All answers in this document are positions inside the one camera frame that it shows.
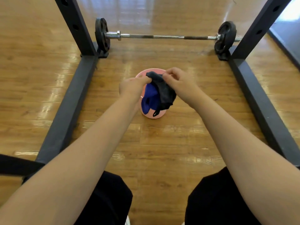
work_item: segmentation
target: person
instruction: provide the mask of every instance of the person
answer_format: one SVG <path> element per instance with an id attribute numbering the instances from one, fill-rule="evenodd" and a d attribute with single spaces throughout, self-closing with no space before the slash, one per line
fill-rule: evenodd
<path id="1" fill-rule="evenodd" d="M 163 79 L 201 116 L 227 166 L 191 193 L 186 225 L 300 224 L 300 171 L 226 113 L 188 73 L 171 68 Z M 120 83 L 120 98 L 2 206 L 0 224 L 124 224 L 131 192 L 104 169 L 150 82 L 145 76 Z"/>

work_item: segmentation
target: forearm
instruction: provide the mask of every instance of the forearm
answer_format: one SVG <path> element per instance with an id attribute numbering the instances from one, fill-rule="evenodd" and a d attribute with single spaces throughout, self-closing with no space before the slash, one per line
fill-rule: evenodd
<path id="1" fill-rule="evenodd" d="M 299 223 L 300 171 L 198 91 L 201 116 L 241 195 L 262 224 Z"/>
<path id="2" fill-rule="evenodd" d="M 118 99 L 80 138 L 13 194 L 0 210 L 0 223 L 73 224 L 137 108 L 130 98 Z"/>

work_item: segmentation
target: person's right hand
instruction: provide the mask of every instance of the person's right hand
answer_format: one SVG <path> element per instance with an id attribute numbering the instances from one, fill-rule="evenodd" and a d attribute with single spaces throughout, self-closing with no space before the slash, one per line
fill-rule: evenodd
<path id="1" fill-rule="evenodd" d="M 193 103 L 197 100 L 201 89 L 190 74 L 174 67 L 163 74 L 163 79 L 184 102 L 193 108 Z"/>

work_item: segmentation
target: squat rack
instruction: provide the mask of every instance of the squat rack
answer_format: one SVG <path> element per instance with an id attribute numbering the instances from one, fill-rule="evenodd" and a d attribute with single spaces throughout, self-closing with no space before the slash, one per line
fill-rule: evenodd
<path id="1" fill-rule="evenodd" d="M 63 151 L 71 141 L 88 86 L 104 54 L 92 42 L 76 0 L 55 0 L 81 52 L 81 60 L 35 161 L 0 154 L 0 174 L 25 181 Z M 230 49 L 229 66 L 269 146 L 300 168 L 300 150 L 251 68 L 247 56 L 291 0 L 267 0 L 238 46 Z"/>

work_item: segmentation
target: hand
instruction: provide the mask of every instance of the hand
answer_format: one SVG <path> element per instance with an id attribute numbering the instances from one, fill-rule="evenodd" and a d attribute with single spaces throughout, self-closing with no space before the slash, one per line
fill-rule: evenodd
<path id="1" fill-rule="evenodd" d="M 128 78 L 119 84 L 120 97 L 131 98 L 137 102 L 142 94 L 145 84 L 151 83 L 152 79 L 143 76 L 137 78 Z"/>
<path id="2" fill-rule="evenodd" d="M 193 107 L 193 103 L 197 100 L 201 89 L 190 74 L 174 67 L 163 74 L 163 79 L 184 102 Z"/>

